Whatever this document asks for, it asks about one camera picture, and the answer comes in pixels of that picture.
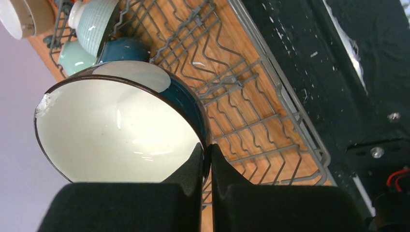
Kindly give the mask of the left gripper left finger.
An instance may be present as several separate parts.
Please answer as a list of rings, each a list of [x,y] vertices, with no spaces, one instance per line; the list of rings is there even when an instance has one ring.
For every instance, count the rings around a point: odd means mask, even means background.
[[[198,232],[204,151],[160,183],[73,183],[54,197],[41,232]]]

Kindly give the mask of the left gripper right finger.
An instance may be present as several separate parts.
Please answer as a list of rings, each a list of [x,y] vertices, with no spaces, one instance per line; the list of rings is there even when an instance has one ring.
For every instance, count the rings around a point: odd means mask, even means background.
[[[332,186],[255,185],[211,146],[216,232],[364,232],[351,197]]]

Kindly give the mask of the mint green bowl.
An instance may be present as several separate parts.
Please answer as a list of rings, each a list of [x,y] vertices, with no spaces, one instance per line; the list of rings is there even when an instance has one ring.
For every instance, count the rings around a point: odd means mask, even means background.
[[[59,54],[58,64],[67,76],[95,65],[96,58],[90,55],[78,41],[67,41]]]

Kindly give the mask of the beige floral bowl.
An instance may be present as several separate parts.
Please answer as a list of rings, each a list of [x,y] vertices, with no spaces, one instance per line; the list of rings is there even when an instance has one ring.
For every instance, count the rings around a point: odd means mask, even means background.
[[[27,5],[33,24],[34,36],[41,35],[54,27],[55,12],[49,0],[24,0]]]

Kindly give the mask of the light blue striped bowl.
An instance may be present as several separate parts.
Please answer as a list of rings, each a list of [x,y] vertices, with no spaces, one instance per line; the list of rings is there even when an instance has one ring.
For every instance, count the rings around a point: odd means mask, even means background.
[[[118,0],[77,1],[71,8],[68,25],[75,30],[80,45],[90,55],[97,57],[118,12]]]

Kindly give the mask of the dark teal glazed bowl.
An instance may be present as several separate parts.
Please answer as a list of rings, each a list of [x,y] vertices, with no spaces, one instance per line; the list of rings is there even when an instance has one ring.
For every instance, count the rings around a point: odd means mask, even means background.
[[[98,54],[96,64],[134,60],[149,62],[150,47],[136,37],[121,37],[106,41]]]

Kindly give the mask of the teal white dotted bowl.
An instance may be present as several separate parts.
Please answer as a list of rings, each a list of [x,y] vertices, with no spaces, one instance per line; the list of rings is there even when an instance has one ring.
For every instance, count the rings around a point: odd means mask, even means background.
[[[46,159],[70,182],[161,182],[212,143],[204,105],[178,76],[111,61],[53,85],[34,113]]]

